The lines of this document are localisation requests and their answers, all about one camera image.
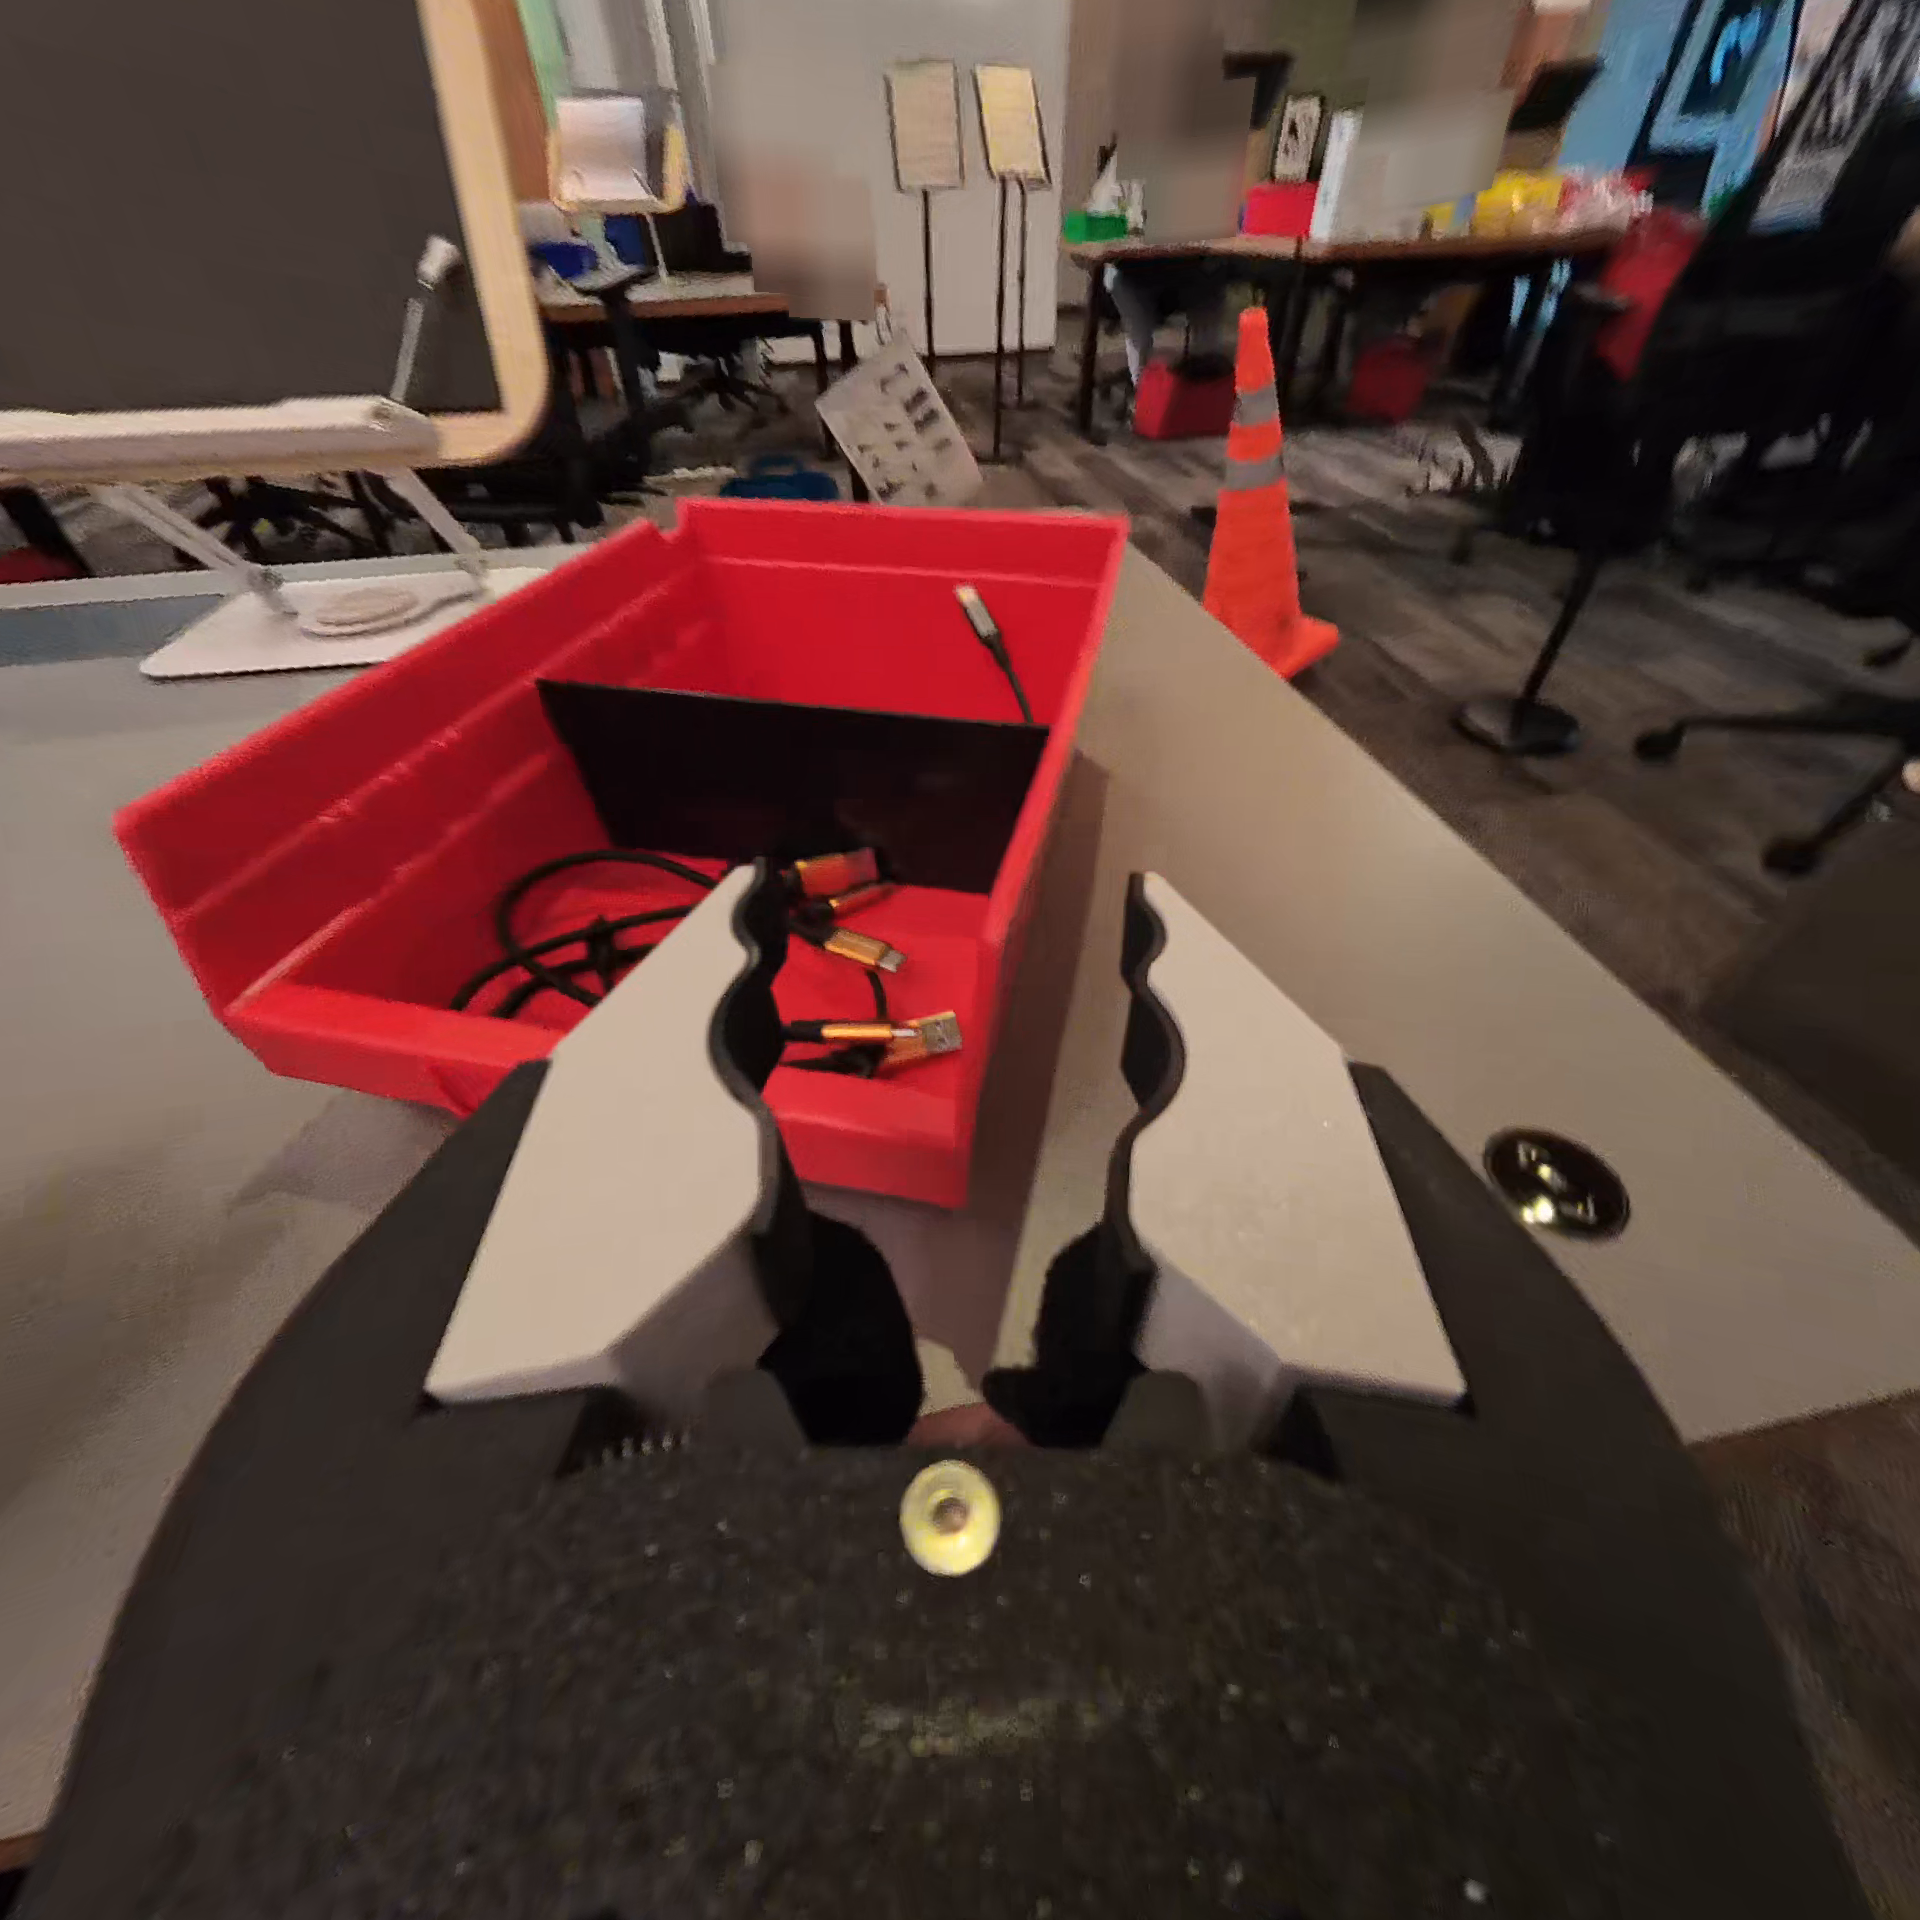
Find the wooden framed dark board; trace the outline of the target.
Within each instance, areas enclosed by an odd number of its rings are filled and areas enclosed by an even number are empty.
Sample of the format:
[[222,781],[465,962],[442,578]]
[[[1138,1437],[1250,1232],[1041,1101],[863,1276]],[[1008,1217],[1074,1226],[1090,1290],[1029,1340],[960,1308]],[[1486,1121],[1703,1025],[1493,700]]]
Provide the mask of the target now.
[[384,392],[426,234],[423,468],[541,423],[550,374],[479,4],[5,4],[5,412]]

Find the black divider card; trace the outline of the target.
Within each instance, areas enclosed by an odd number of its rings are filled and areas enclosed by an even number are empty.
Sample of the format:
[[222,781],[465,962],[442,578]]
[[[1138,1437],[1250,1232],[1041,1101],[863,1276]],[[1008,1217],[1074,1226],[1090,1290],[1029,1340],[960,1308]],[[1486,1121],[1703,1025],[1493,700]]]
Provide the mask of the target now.
[[1041,727],[541,678],[610,842],[669,854],[870,850],[880,874],[985,896],[1040,773]]

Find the grey desk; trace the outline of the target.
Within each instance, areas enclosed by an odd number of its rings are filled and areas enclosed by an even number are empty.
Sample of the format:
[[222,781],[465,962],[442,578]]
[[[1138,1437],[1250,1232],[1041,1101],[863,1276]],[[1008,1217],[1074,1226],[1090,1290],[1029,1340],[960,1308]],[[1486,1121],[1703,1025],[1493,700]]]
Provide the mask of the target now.
[[[210,596],[182,573],[5,608]],[[207,1016],[114,812],[325,690],[5,668],[5,1862],[58,1785],[159,1511],[239,1373],[442,1119],[266,1076]],[[1915,1201],[1839,1173],[1128,551],[966,1210],[917,1317],[976,1370],[1096,1198],[1120,1116],[1120,893],[1154,871],[1463,1154],[1514,1125],[1625,1174],[1555,1260],[1713,1473],[1915,1444]]]

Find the orange traffic cone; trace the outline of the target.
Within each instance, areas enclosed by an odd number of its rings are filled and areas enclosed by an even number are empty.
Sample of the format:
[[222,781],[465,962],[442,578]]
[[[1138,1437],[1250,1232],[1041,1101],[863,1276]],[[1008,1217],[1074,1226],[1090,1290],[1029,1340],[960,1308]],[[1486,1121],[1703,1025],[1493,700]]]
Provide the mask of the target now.
[[1336,646],[1336,625],[1302,608],[1278,372],[1258,305],[1239,312],[1233,409],[1201,606],[1282,680]]

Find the black round desk grommet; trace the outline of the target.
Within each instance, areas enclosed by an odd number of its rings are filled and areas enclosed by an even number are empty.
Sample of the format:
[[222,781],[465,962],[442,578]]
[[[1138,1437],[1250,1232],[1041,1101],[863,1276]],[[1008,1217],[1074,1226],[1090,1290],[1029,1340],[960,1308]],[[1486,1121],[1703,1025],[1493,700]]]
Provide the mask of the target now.
[[1481,1169],[1505,1208],[1536,1232],[1609,1240],[1630,1220],[1625,1182],[1573,1137],[1537,1127],[1503,1129],[1483,1144]]

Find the paper sign on stand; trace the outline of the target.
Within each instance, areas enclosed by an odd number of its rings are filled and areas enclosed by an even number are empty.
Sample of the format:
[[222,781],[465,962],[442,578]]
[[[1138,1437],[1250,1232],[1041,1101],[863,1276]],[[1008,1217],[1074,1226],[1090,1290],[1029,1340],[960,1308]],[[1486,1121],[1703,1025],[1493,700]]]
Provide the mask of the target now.
[[888,64],[882,78],[895,190],[918,204],[923,360],[934,369],[931,201],[966,185],[957,68],[950,60],[918,60]]
[[1019,64],[976,64],[981,150],[994,185],[990,463],[1005,463],[1005,416],[1023,390],[1030,197],[1048,185],[1040,84]]

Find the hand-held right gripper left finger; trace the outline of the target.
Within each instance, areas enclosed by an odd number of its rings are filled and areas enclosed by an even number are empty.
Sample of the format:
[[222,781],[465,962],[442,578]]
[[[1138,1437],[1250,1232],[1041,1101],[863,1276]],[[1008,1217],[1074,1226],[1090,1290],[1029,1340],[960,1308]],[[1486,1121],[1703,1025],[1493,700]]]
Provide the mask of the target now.
[[544,1060],[423,1392],[607,1389],[689,1424],[762,1373],[813,1444],[901,1444],[923,1370],[893,1272],[809,1208],[762,1089],[783,886],[728,871]]

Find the dark grey desk pad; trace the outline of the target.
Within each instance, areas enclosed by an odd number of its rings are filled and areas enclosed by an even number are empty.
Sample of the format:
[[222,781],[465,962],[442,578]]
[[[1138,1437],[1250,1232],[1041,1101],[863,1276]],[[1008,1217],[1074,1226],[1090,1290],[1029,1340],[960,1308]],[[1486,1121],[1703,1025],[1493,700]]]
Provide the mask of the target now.
[[141,661],[215,608],[203,593],[2,608],[2,668]]

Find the white printed board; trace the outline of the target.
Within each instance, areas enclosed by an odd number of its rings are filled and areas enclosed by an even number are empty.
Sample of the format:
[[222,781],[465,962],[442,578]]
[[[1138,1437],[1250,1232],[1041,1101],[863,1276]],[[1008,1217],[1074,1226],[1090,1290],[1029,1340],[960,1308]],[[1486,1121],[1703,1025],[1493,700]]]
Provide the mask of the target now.
[[872,502],[960,509],[982,476],[928,365],[901,333],[816,397],[827,438]]

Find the wooden table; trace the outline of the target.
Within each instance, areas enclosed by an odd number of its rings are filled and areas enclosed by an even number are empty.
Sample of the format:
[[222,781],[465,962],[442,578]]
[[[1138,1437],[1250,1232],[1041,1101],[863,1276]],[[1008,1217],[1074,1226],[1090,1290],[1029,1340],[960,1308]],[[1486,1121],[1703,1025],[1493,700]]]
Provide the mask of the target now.
[[1310,238],[1233,232],[1215,239],[1159,242],[1139,234],[1066,246],[1071,265],[1088,271],[1088,309],[1079,333],[1071,425],[1082,441],[1104,444],[1094,421],[1096,337],[1112,311],[1104,271],[1109,268],[1159,268],[1192,261],[1218,265],[1235,282],[1263,297],[1267,343],[1278,374],[1278,399],[1290,418],[1290,388],[1312,297],[1336,274],[1358,281],[1389,279],[1450,285],[1498,276],[1527,285],[1523,314],[1536,319],[1545,305],[1546,279],[1555,268],[1573,274],[1601,261],[1625,234],[1625,224],[1559,224],[1546,231],[1449,232],[1426,238]]

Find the black office chair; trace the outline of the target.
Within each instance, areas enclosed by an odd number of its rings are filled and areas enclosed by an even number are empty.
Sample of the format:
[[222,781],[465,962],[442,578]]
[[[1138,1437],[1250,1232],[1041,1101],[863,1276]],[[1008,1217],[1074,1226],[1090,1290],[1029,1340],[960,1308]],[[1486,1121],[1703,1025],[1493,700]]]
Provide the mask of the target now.
[[593,445],[610,493],[645,496],[655,441],[689,429],[702,405],[751,423],[779,406],[762,378],[745,369],[745,349],[757,337],[751,322],[760,314],[738,302],[637,300],[634,269],[586,271],[567,288],[591,309],[617,372],[618,416]]
[[1503,484],[1455,542],[1541,536],[1573,556],[1523,680],[1450,712],[1472,744],[1555,759],[1579,741],[1545,694],[1599,573],[1667,536],[1694,441],[1760,457],[1825,426],[1839,457],[1890,352],[1895,255],[1915,242],[1915,4],[1849,4],[1754,173],[1655,297],[1573,282]]

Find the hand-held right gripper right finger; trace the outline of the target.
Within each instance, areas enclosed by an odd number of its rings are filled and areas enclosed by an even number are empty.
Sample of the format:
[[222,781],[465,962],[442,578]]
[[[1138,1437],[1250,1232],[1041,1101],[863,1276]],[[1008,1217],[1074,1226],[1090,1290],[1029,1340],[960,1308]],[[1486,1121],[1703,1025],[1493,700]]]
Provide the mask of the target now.
[[1463,1407],[1341,1045],[1159,872],[1126,880],[1120,982],[1134,1106],[986,1404],[1048,1449],[1096,1447],[1149,1376],[1185,1381],[1222,1449],[1278,1437],[1307,1388]]

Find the red plastic bin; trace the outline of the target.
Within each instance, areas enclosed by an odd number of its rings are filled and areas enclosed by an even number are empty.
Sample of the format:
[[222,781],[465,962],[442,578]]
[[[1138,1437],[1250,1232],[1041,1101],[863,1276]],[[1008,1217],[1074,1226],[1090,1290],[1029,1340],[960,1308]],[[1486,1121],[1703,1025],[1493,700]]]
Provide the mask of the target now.
[[[272,1072],[469,1116],[607,972],[757,858],[801,920],[775,993],[830,1040],[765,1095],[813,1183],[960,1208],[976,1110],[1128,525],[1082,511],[689,501],[125,807],[207,1007]],[[610,842],[538,680],[1046,732],[985,896]]]

